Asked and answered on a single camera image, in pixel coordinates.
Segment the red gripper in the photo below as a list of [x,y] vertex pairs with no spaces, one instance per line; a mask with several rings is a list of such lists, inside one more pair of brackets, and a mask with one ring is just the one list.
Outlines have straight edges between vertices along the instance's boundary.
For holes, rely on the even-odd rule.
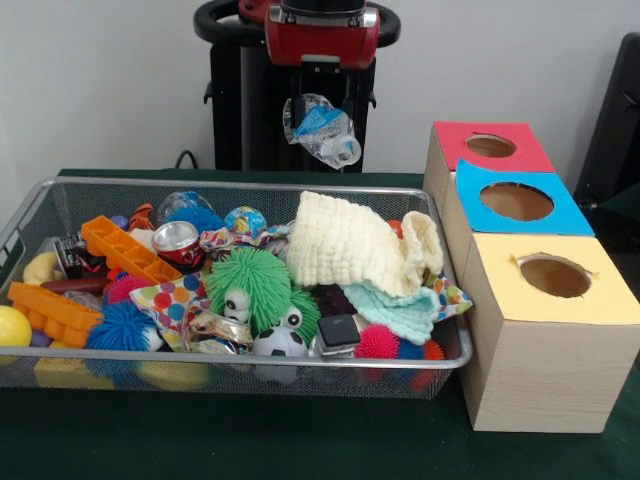
[[[373,62],[380,36],[380,14],[374,7],[343,16],[309,16],[285,4],[271,5],[265,15],[269,57],[275,65],[302,67],[332,64],[342,70],[365,70]],[[343,110],[356,119],[358,73],[345,71]],[[292,125],[306,114],[302,74],[292,78]]]

